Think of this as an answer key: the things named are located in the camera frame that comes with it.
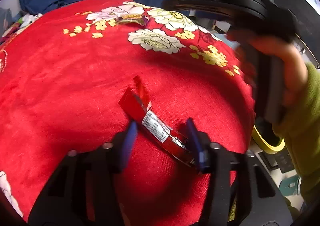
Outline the green sleeve forearm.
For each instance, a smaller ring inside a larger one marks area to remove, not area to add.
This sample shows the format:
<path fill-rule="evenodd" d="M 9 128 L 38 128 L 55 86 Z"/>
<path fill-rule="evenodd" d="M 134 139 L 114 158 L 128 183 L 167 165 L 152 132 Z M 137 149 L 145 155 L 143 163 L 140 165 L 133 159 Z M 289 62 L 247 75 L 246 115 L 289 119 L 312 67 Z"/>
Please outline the green sleeve forearm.
<path fill-rule="evenodd" d="M 273 125 L 273 131 L 284 139 L 302 179 L 300 193 L 312 204 L 319 201 L 319 71 L 311 63 L 306 68 L 306 86 L 282 122 Z"/>

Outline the person's right hand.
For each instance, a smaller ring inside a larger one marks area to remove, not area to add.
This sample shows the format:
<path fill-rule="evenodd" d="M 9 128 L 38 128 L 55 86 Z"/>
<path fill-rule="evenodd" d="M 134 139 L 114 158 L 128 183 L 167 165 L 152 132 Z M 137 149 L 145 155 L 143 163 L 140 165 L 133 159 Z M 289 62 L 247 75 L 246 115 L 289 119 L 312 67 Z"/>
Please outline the person's right hand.
<path fill-rule="evenodd" d="M 308 70 L 300 53 L 293 44 L 274 36 L 259 36 L 247 30 L 229 29 L 227 39 L 236 41 L 246 38 L 247 42 L 265 55 L 276 56 L 284 63 L 284 92 L 282 105 L 289 108 L 295 103 L 308 81 Z"/>

